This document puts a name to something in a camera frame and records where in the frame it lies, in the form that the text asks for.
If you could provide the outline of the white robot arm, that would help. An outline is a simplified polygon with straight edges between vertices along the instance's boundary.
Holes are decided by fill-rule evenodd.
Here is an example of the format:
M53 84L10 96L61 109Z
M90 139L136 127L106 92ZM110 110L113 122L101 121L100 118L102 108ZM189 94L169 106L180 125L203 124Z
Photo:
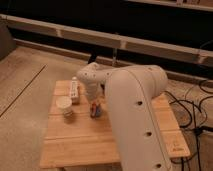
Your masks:
M95 62L77 72L88 98L105 86L105 100L123 171L172 171L152 99L167 86L167 75L157 65L100 69Z

